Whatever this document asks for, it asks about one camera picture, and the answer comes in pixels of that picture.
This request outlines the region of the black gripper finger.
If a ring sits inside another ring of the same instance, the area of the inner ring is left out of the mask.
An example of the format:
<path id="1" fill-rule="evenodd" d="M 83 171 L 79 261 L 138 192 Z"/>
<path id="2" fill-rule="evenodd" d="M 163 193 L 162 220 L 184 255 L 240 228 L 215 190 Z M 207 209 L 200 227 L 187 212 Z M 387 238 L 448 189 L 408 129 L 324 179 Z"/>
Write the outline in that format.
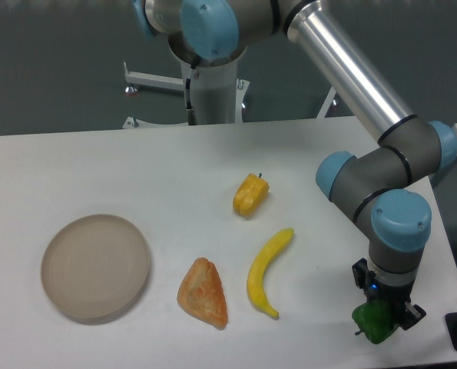
<path id="1" fill-rule="evenodd" d="M 367 260 L 365 258 L 359 259 L 352 266 L 352 273 L 356 286 L 358 289 L 362 290 L 364 294 L 366 294 L 368 290 L 366 278 L 369 273 Z"/>
<path id="2" fill-rule="evenodd" d="M 411 302 L 405 302 L 397 313 L 397 324 L 404 330 L 407 331 L 411 327 L 415 326 L 426 316 L 426 311 L 417 304 Z"/>

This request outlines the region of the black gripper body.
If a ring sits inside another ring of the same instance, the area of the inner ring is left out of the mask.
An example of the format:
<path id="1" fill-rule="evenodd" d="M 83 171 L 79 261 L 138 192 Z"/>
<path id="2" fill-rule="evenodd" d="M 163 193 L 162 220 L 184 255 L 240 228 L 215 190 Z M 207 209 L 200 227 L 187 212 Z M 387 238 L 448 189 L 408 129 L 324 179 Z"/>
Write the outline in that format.
<path id="1" fill-rule="evenodd" d="M 413 271 L 391 273 L 371 264 L 364 266 L 364 282 L 361 289 L 366 301 L 381 300 L 399 306 L 411 302 L 410 294 L 413 287 Z"/>

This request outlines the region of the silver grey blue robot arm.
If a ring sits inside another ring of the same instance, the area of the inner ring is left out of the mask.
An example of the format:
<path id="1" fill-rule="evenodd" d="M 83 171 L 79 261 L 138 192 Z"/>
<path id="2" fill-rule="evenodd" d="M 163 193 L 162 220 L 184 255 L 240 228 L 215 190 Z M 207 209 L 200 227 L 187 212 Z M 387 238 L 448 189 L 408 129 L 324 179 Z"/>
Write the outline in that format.
<path id="1" fill-rule="evenodd" d="M 369 239 L 369 256 L 353 267 L 368 304 L 385 308 L 358 323 L 409 329 L 425 316 L 410 294 L 432 219 L 428 202 L 408 187 L 452 163 L 457 141 L 439 121 L 419 119 L 371 66 L 324 1 L 135 1 L 147 36 L 166 35 L 185 64 L 189 125 L 236 120 L 235 77 L 195 72 L 234 66 L 248 45 L 283 33 L 299 45 L 373 136 L 378 148 L 357 158 L 327 157 L 316 172 L 321 192 Z"/>

